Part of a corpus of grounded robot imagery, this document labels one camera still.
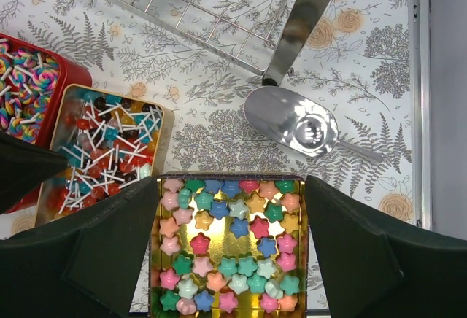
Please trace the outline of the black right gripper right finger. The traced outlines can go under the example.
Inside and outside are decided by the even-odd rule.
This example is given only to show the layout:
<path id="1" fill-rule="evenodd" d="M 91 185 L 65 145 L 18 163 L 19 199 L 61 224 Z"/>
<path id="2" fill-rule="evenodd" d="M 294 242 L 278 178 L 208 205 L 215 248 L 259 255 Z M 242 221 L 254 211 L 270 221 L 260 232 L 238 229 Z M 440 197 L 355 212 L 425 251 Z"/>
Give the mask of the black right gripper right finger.
<path id="1" fill-rule="evenodd" d="M 306 210 L 332 317 L 465 317 L 466 241 L 309 176 Z"/>

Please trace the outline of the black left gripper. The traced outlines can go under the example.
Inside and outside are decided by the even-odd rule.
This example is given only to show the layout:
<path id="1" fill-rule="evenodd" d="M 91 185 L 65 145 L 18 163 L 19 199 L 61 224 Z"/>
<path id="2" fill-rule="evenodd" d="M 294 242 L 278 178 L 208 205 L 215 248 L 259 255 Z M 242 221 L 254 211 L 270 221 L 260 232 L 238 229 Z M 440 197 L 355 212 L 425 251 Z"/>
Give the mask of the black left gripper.
<path id="1" fill-rule="evenodd" d="M 64 171 L 65 156 L 1 133 L 1 213 Z"/>

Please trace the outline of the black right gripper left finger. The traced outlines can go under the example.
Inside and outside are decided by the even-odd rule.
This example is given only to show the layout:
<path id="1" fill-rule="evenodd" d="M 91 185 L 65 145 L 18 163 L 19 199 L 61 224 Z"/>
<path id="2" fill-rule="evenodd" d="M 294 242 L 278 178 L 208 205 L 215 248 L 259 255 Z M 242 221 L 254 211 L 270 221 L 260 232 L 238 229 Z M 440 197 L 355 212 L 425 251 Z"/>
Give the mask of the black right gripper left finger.
<path id="1" fill-rule="evenodd" d="M 128 317 L 157 193 L 147 177 L 1 241 L 1 316 Z"/>

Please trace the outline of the silver metal scoop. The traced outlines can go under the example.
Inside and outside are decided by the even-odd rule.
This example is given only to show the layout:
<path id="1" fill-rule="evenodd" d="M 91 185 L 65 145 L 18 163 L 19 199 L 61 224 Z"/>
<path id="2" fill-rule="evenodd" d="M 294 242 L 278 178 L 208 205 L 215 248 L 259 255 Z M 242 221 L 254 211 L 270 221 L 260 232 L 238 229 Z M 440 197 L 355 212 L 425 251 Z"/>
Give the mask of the silver metal scoop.
<path id="1" fill-rule="evenodd" d="M 342 140 L 331 111 L 285 88 L 253 90 L 246 97 L 244 116 L 257 132 L 311 158 L 321 158 L 341 146 L 372 163 L 383 161 L 379 153 Z"/>

